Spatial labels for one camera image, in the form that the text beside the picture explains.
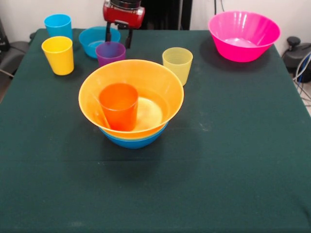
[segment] purple cup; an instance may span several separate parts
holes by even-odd
[[[126,48],[118,42],[104,42],[96,47],[96,55],[99,66],[102,67],[112,62],[125,59]]]

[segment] orange bowl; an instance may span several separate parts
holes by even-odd
[[[127,83],[138,91],[138,110],[132,131],[112,130],[106,122],[98,97],[113,83]],[[83,82],[79,105],[85,117],[108,134],[123,139],[140,139],[160,131],[181,108],[184,89],[166,67],[145,60],[123,60],[105,65]]]

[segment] dark green tablecloth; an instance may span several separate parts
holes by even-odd
[[[311,231],[311,120],[275,47],[238,64],[207,31],[135,31],[128,59],[161,63],[169,47],[194,59],[180,112],[127,150],[79,109],[98,67],[80,31],[60,77],[39,30],[0,104],[0,232]]]

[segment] pink bowl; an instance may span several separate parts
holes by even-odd
[[[247,11],[219,13],[208,28],[221,56],[234,62],[251,62],[259,58],[281,32],[269,18]]]

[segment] white wall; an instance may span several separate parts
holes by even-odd
[[[302,42],[311,42],[311,0],[223,0],[225,11],[246,10],[265,15],[281,28],[276,42],[279,53],[287,49],[287,37],[298,36]],[[220,0],[217,11],[221,12]],[[214,15],[214,0],[193,0],[191,30],[206,30]]]
[[[73,28],[104,26],[103,5],[104,0],[0,0],[0,18],[10,42],[29,41],[55,13],[70,15]]]
[[[221,11],[220,0],[218,11]],[[72,18],[73,28],[105,25],[104,0],[0,0],[0,18],[11,42],[29,40],[29,34],[44,28],[43,20],[55,13]],[[223,0],[225,10],[254,11],[276,21],[281,37],[276,42],[280,53],[287,48],[286,38],[296,35],[311,42],[311,0]],[[214,0],[193,0],[192,30],[206,30],[214,15]]]

